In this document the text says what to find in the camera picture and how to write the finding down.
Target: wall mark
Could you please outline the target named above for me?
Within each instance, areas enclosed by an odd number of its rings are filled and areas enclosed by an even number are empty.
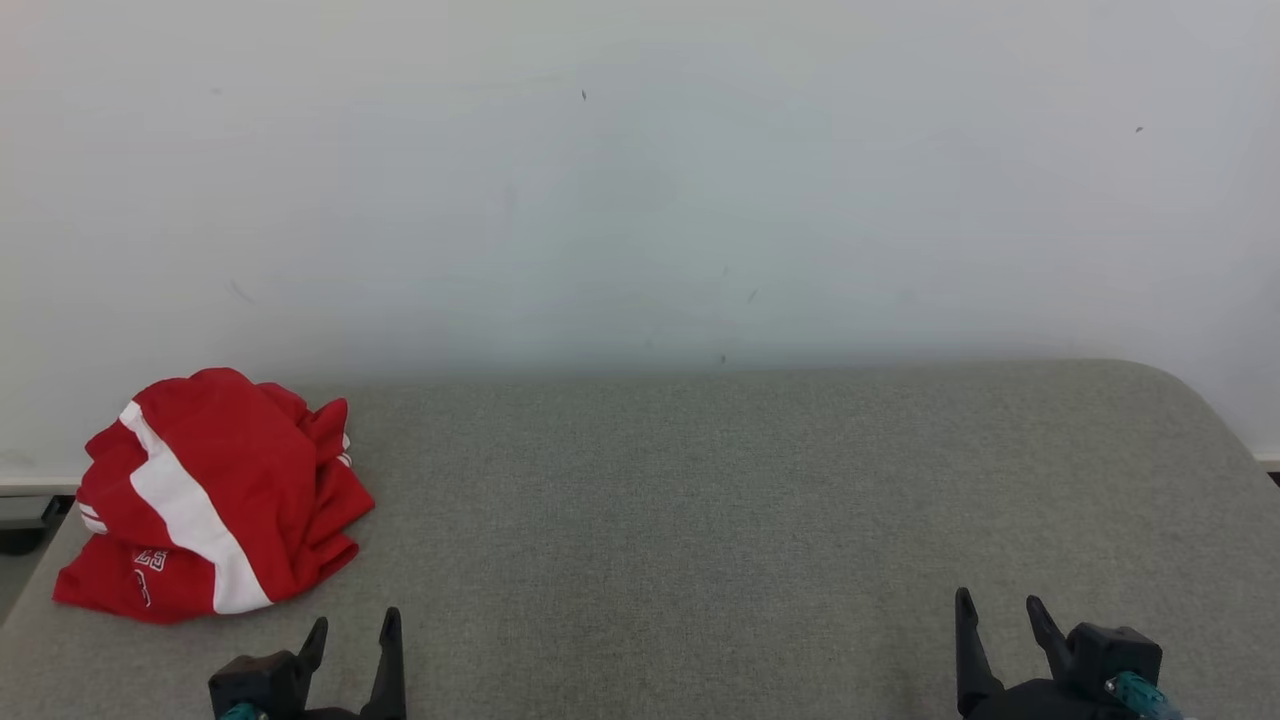
[[[239,296],[241,300],[248,302],[250,305],[257,305],[257,301],[250,297],[247,292],[241,290],[241,286],[237,284],[236,281],[227,281],[227,291],[230,292],[232,295]]]
[[[5,450],[4,452],[0,452],[0,465],[9,465],[12,468],[35,468],[36,461],[32,460],[26,452]]]

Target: white stripe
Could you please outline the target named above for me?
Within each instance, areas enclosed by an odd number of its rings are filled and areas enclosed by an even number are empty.
[[[84,520],[84,527],[88,528],[90,532],[97,533],[100,536],[106,534],[106,525],[104,525],[101,520],[95,520],[88,515],[84,515],[82,519]]]
[[[147,577],[142,574],[142,570],[137,568],[133,569],[134,577],[138,578],[138,589],[142,591],[142,600],[146,602],[147,607],[151,607],[151,593],[147,592]]]
[[[174,544],[214,565],[214,612],[247,612],[271,605],[248,556],[218,516],[209,493],[151,429],[137,402],[120,413],[120,423],[133,430],[147,451],[147,461],[129,475],[134,492],[160,515]]]

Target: gray fabric surface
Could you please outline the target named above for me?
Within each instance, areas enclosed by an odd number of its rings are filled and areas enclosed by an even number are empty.
[[[49,601],[0,630],[0,716],[207,717],[207,676],[330,620],[312,706],[357,707],[388,605],[412,717],[954,717],[952,593],[995,671],[1023,607],[1130,624],[1199,717],[1280,716],[1280,491],[1178,379],[1117,361],[344,395],[378,509],[265,611],[147,626]]]

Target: white wall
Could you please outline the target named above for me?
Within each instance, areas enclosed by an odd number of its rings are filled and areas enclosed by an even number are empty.
[[[0,475],[221,364],[1117,356],[1280,451],[1277,44],[1261,0],[6,3]]]

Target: gray upholstered surface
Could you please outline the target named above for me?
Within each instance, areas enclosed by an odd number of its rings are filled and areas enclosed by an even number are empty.
[[[67,523],[0,632],[0,716],[206,717],[232,656],[332,623],[358,707],[383,609],[412,717],[954,717],[952,592],[995,670],[1024,616],[1132,624],[1201,717],[1280,716],[1280,491],[1192,391],[1112,361],[430,388],[351,400],[356,561],[239,618],[56,607]]]

